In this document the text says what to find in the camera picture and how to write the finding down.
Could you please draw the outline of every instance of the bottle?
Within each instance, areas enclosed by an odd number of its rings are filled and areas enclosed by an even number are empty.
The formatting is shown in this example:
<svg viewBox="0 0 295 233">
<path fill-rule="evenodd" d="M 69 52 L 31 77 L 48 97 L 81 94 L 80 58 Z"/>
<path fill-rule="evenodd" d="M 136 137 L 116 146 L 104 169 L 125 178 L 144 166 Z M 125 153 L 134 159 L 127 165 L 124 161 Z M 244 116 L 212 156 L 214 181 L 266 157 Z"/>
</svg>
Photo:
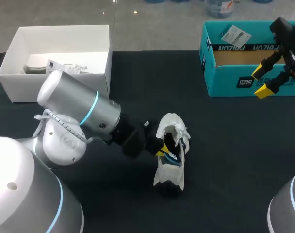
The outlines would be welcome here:
<svg viewBox="0 0 295 233">
<path fill-rule="evenodd" d="M 215 18 L 227 18 L 234 10 L 234 0 L 205 0 L 209 15 Z"/>
<path fill-rule="evenodd" d="M 272 0 L 253 0 L 257 3 L 270 3 Z"/>
</svg>

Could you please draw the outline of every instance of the barcode label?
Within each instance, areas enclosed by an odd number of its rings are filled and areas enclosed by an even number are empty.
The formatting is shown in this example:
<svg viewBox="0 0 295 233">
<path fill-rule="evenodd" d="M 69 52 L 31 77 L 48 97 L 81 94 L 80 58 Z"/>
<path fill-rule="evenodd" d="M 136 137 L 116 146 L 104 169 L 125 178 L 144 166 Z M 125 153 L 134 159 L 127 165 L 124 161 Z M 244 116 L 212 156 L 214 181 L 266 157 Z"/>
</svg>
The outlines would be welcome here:
<svg viewBox="0 0 295 233">
<path fill-rule="evenodd" d="M 234 45 L 238 42 L 238 40 L 240 39 L 240 37 L 243 36 L 243 34 L 245 34 L 244 32 L 241 32 L 237 37 L 236 39 L 233 41 Z"/>
<path fill-rule="evenodd" d="M 239 49 L 251 38 L 249 33 L 231 26 L 230 29 L 223 35 L 222 40 L 238 47 Z"/>
</svg>

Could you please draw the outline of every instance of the teal box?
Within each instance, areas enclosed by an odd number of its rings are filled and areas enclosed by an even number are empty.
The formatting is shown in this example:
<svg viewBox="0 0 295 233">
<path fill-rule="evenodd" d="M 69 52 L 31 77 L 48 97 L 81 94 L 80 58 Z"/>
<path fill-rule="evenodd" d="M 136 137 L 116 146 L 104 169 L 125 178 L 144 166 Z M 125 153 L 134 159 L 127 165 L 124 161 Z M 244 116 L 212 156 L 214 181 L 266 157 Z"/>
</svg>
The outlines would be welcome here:
<svg viewBox="0 0 295 233">
<path fill-rule="evenodd" d="M 254 92 L 284 70 L 284 64 L 275 64 L 274 68 L 258 81 L 252 78 L 252 73 L 261 60 L 277 50 L 273 34 L 269 30 L 272 21 L 223 21 L 204 22 L 199 49 L 201 66 L 205 76 L 208 94 L 211 97 L 255 96 Z M 223 41 L 221 38 L 231 26 L 249 33 L 252 37 L 240 49 Z M 249 65 L 219 65 L 215 58 L 216 51 L 232 51 L 244 53 L 247 51 L 268 50 L 265 57 L 259 58 L 257 64 Z M 291 79 L 280 87 L 277 96 L 295 96 L 295 80 Z"/>
</svg>

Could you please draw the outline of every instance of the black table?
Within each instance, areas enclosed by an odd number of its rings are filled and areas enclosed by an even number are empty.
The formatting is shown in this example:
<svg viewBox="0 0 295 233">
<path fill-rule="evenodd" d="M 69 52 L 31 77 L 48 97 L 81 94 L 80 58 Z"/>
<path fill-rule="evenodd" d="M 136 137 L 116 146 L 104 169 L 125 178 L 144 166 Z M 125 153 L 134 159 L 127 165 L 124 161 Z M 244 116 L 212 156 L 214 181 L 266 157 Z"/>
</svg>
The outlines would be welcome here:
<svg viewBox="0 0 295 233">
<path fill-rule="evenodd" d="M 93 143 L 56 174 L 81 202 L 84 233 L 267 233 L 271 198 L 295 175 L 295 97 L 210 98 L 198 51 L 114 52 L 111 98 L 133 117 L 180 115 L 191 135 L 185 190 L 152 186 L 156 158 Z M 30 137 L 43 109 L 0 85 L 0 136 Z"/>
</svg>

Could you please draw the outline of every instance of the teal cardboard box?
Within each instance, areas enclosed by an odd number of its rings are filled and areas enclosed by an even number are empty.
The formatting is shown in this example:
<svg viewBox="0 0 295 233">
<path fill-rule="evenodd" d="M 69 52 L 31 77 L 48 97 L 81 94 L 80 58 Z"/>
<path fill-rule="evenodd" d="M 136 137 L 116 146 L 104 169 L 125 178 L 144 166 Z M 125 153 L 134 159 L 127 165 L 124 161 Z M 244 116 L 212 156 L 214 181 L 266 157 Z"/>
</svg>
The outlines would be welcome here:
<svg viewBox="0 0 295 233">
<path fill-rule="evenodd" d="M 261 79 L 255 80 L 251 76 L 261 60 L 278 49 L 269 30 L 272 23 L 272 21 L 204 22 L 199 55 L 209 96 L 255 96 L 254 92 L 268 79 L 276 77 L 284 70 L 284 61 L 281 59 Z M 222 40 L 232 26 L 251 35 L 240 48 Z M 290 78 L 280 87 L 276 95 L 295 96 L 295 80 Z"/>
</svg>

